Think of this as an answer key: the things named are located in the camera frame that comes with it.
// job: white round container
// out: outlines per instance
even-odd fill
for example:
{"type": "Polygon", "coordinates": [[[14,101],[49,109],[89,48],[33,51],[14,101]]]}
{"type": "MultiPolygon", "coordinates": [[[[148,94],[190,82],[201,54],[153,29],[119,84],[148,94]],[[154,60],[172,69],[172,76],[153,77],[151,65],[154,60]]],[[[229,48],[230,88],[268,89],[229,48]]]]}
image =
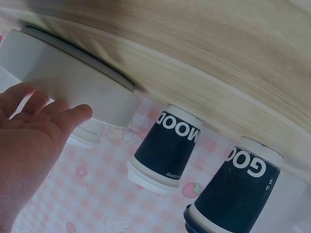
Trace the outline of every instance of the white round container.
{"type": "MultiPolygon", "coordinates": [[[[201,130],[201,128],[203,126],[202,121],[200,121],[199,119],[197,119],[193,115],[191,115],[191,114],[185,112],[184,110],[181,110],[175,106],[170,105],[165,110],[165,112],[181,119],[182,121],[194,126],[195,128],[197,128],[199,130],[201,130]]],[[[161,121],[162,114],[160,115],[160,118],[157,120],[154,127],[157,124],[159,124],[159,122],[161,121]]],[[[129,160],[129,162],[127,163],[127,167],[129,169],[128,179],[130,179],[132,182],[137,183],[138,185],[140,185],[140,186],[142,186],[142,187],[144,187],[144,188],[146,188],[152,192],[164,194],[166,192],[174,191],[175,189],[177,189],[180,186],[179,180],[171,179],[167,176],[161,175],[161,174],[151,170],[147,166],[143,165],[135,156],[133,156],[129,160]]]]}
{"type": "Polygon", "coordinates": [[[76,128],[68,138],[67,142],[85,149],[93,149],[100,142],[103,128],[103,123],[91,118],[76,128]]]}
{"type": "Polygon", "coordinates": [[[11,30],[0,49],[0,69],[70,108],[88,104],[93,119],[126,127],[140,98],[121,74],[88,53],[34,28],[11,30]]]}

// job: small printed logo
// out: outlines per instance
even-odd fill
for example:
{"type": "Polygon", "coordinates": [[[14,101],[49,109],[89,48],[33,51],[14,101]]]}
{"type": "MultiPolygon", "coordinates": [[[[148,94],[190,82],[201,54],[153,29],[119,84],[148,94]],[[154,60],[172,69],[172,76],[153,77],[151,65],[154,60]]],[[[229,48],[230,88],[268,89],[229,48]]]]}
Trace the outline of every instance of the small printed logo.
{"type": "Polygon", "coordinates": [[[236,147],[226,159],[226,162],[229,162],[231,160],[233,166],[238,169],[243,169],[247,166],[250,166],[250,168],[247,170],[247,174],[255,178],[263,176],[267,169],[267,165],[262,159],[254,156],[251,161],[251,156],[247,151],[237,149],[236,147]]]}
{"type": "Polygon", "coordinates": [[[167,172],[165,175],[168,176],[168,177],[172,177],[174,179],[180,179],[180,177],[181,177],[181,176],[178,176],[178,175],[173,175],[170,172],[167,172]]]}
{"type": "Polygon", "coordinates": [[[168,115],[165,112],[161,113],[156,123],[159,125],[163,125],[163,127],[168,130],[175,129],[177,135],[181,137],[187,137],[189,141],[192,141],[194,139],[194,143],[196,143],[196,141],[198,140],[201,132],[195,127],[192,127],[190,129],[189,124],[187,124],[186,122],[181,121],[177,123],[177,120],[174,116],[168,115]]]}

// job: cartoon print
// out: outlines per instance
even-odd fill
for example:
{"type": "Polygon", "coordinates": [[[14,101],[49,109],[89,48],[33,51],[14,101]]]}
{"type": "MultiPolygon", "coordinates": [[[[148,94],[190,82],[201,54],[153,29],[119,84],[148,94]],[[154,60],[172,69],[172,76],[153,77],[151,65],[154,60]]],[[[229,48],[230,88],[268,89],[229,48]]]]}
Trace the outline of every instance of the cartoon print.
{"type": "Polygon", "coordinates": [[[195,198],[200,195],[203,188],[198,183],[188,183],[182,189],[182,194],[186,198],[195,198]]]}
{"type": "Polygon", "coordinates": [[[66,223],[66,230],[68,233],[77,233],[76,227],[71,222],[66,223]]]}
{"type": "Polygon", "coordinates": [[[110,126],[109,132],[106,134],[106,138],[109,140],[123,139],[123,142],[130,142],[133,139],[134,131],[131,130],[132,120],[130,121],[127,128],[119,128],[110,126]]]}
{"type": "Polygon", "coordinates": [[[19,225],[18,229],[20,233],[27,233],[26,229],[22,225],[19,225]]]}
{"type": "Polygon", "coordinates": [[[112,217],[105,219],[105,230],[106,233],[131,233],[128,229],[130,223],[127,220],[117,220],[112,217]]]}

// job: white lid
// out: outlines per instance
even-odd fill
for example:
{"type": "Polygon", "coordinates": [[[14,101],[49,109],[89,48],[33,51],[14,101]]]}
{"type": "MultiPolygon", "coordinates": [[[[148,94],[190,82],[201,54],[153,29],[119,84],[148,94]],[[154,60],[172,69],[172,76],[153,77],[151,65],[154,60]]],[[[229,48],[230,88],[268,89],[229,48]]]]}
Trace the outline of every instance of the white lid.
{"type": "Polygon", "coordinates": [[[78,147],[82,147],[82,148],[88,149],[88,150],[91,150],[91,149],[97,147],[99,144],[99,143],[92,143],[92,142],[85,141],[81,138],[76,137],[73,134],[70,135],[70,137],[67,140],[67,143],[69,143],[71,145],[78,146],[78,147]]]}
{"type": "Polygon", "coordinates": [[[279,153],[250,138],[242,137],[237,146],[254,153],[277,167],[283,163],[283,157],[279,153]]]}
{"type": "Polygon", "coordinates": [[[173,105],[169,105],[169,107],[166,109],[166,112],[184,120],[185,122],[193,125],[194,127],[201,130],[203,126],[203,122],[196,118],[195,116],[191,115],[190,113],[187,113],[186,111],[177,108],[173,105]]]}
{"type": "Polygon", "coordinates": [[[128,167],[128,175],[127,178],[148,189],[149,191],[159,193],[159,194],[165,194],[167,192],[173,192],[179,187],[179,180],[173,180],[167,177],[164,177],[146,166],[142,165],[134,156],[127,162],[127,167],[128,167]],[[135,164],[139,163],[139,167],[143,168],[143,170],[146,172],[148,170],[148,173],[152,176],[148,176],[144,172],[142,172],[142,169],[136,168],[135,164]],[[172,183],[172,185],[169,185],[168,183],[161,182],[161,180],[164,181],[169,181],[172,183]]]}
{"type": "Polygon", "coordinates": [[[70,107],[88,104],[97,121],[127,127],[139,105],[139,97],[120,84],[120,74],[96,63],[87,53],[75,47],[70,49],[72,55],[27,33],[11,30],[0,49],[0,68],[50,99],[63,99],[70,107]],[[85,57],[93,65],[73,55],[81,60],[85,57]]]}
{"type": "Polygon", "coordinates": [[[134,85],[128,81],[123,75],[119,74],[111,67],[107,66],[100,60],[94,58],[93,56],[89,55],[88,53],[77,49],[74,45],[51,35],[50,33],[44,32],[42,30],[33,28],[33,27],[24,27],[20,30],[23,33],[27,33],[31,36],[34,36],[44,42],[53,45],[54,47],[68,53],[69,55],[79,59],[80,61],[88,64],[89,66],[99,70],[101,73],[106,74],[109,78],[117,81],[121,85],[125,86],[130,91],[134,91],[134,85]]]}

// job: wooden shelf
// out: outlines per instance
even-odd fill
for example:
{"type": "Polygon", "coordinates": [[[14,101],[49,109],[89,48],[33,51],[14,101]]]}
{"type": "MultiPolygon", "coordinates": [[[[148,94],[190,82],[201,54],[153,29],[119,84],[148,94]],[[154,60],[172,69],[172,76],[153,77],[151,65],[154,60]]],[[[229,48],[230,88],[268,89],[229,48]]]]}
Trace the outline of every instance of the wooden shelf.
{"type": "Polygon", "coordinates": [[[311,183],[311,5],[297,0],[2,0],[121,70],[156,101],[280,152],[311,183]]]}

